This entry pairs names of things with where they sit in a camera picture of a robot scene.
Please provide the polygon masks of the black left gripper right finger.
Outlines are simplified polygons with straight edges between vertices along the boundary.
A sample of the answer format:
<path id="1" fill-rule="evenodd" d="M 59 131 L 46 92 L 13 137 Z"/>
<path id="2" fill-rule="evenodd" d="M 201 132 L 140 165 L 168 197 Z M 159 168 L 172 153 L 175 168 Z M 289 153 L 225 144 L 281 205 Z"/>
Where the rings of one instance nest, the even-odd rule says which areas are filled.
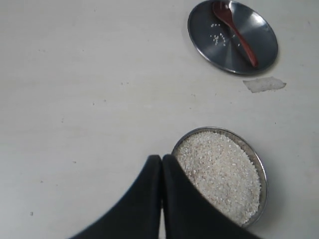
<path id="1" fill-rule="evenodd" d="M 252 234 L 215 209 L 193 186 L 172 155 L 162 159 L 167 239 L 251 239 Z"/>

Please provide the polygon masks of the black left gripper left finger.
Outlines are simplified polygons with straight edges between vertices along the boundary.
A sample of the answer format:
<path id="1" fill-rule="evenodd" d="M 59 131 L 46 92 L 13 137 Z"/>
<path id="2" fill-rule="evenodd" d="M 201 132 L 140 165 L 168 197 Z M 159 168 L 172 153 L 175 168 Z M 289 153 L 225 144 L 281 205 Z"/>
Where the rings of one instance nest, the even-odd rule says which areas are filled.
<path id="1" fill-rule="evenodd" d="M 74 239 L 157 239 L 161 215 L 161 158 L 147 158 L 125 195 Z"/>

